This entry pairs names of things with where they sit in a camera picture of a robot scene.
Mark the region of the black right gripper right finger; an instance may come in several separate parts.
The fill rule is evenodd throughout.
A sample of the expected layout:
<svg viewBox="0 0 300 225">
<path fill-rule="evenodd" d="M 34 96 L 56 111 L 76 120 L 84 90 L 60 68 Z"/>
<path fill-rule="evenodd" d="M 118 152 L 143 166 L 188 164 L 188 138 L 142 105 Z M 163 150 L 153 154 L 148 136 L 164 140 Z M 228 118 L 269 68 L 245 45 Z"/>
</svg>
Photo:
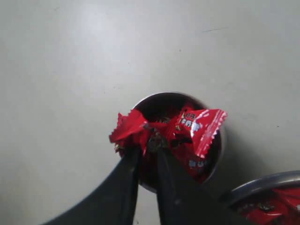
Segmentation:
<svg viewBox="0 0 300 225">
<path fill-rule="evenodd" d="M 162 225 L 235 225 L 236 218 L 184 171 L 169 149 L 157 152 L 157 202 Z"/>
</svg>

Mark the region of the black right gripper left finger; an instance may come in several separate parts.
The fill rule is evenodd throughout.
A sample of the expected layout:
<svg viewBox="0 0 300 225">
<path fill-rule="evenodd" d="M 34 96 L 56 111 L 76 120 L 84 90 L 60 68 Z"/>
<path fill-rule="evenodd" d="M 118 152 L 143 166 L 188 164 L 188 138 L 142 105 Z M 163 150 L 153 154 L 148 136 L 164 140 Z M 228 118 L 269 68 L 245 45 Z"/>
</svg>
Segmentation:
<svg viewBox="0 0 300 225">
<path fill-rule="evenodd" d="M 138 195 L 142 151 L 135 147 L 85 199 L 47 225 L 132 225 Z"/>
</svg>

